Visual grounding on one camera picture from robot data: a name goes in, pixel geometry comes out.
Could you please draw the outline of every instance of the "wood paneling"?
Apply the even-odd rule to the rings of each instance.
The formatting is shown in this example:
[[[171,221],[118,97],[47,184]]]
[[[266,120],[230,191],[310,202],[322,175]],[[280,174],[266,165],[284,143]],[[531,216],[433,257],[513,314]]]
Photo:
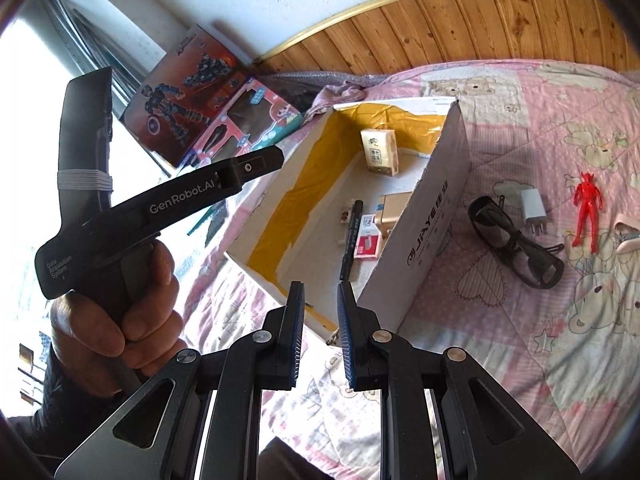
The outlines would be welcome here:
[[[397,0],[335,22],[258,70],[395,73],[466,59],[557,59],[640,70],[600,0]]]

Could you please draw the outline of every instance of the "pink bedsheet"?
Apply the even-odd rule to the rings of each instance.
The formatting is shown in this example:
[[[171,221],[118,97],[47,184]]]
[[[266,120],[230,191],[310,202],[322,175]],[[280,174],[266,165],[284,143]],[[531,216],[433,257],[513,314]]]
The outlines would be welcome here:
[[[472,153],[446,250],[399,333],[420,348],[467,349],[584,468],[640,384],[640,256],[617,256],[612,237],[617,213],[640,216],[640,86],[595,66],[507,60],[414,69],[362,95],[458,97]],[[284,141],[286,153],[308,128]],[[595,174],[605,197],[597,254],[589,239],[570,245],[580,171]],[[276,306],[223,254],[268,182],[230,204],[191,287],[186,336],[202,351],[226,348]],[[540,190],[549,218],[540,243],[566,244],[564,276],[551,290],[516,279],[466,216],[474,198],[504,195],[522,227],[518,192],[529,187]],[[348,389],[340,350],[306,330],[298,387],[266,392],[262,414],[273,433],[334,478],[378,478],[379,393]]]

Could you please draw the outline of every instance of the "finger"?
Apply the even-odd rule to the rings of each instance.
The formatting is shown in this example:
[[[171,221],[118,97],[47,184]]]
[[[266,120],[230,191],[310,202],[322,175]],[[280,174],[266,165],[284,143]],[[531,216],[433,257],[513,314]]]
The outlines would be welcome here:
[[[63,333],[101,355],[116,357],[124,336],[109,315],[88,297],[69,292],[51,308],[51,322]]]
[[[180,285],[172,276],[168,285],[153,283],[146,294],[131,305],[122,320],[122,331],[130,341],[140,341],[160,328],[174,310]]]
[[[156,283],[169,285],[174,275],[175,262],[169,249],[161,241],[154,242],[154,251],[151,254],[151,275]]]
[[[148,365],[140,368],[140,371],[145,374],[147,377],[152,377],[158,373],[158,370],[162,368],[165,364],[169,362],[180,350],[184,350],[187,348],[187,343],[185,343],[182,339],[178,339],[174,343],[174,345],[164,354],[162,354],[155,361],[151,361]]]
[[[182,332],[182,317],[173,311],[158,330],[142,341],[127,344],[122,359],[130,368],[142,368],[167,352]]]

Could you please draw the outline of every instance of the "sunglasses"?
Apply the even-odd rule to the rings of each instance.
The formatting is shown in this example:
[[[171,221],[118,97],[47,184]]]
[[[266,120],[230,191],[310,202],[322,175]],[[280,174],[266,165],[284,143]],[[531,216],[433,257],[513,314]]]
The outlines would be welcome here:
[[[511,218],[489,196],[476,198],[466,212],[478,237],[526,284],[551,288],[562,278],[564,263],[552,253],[564,244],[542,247],[529,240],[513,225]]]

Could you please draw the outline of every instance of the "red action figure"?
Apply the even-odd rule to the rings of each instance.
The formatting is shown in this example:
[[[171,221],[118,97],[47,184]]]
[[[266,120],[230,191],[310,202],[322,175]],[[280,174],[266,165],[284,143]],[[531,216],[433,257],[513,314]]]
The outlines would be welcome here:
[[[574,205],[578,205],[578,202],[582,200],[580,206],[580,212],[578,213],[578,229],[575,233],[574,243],[575,247],[580,244],[580,236],[582,235],[582,229],[584,228],[584,221],[587,219],[587,215],[591,217],[591,253],[598,252],[598,212],[596,211],[596,204],[598,209],[602,211],[602,195],[600,190],[593,183],[593,173],[581,173],[583,182],[578,184],[574,193]]]

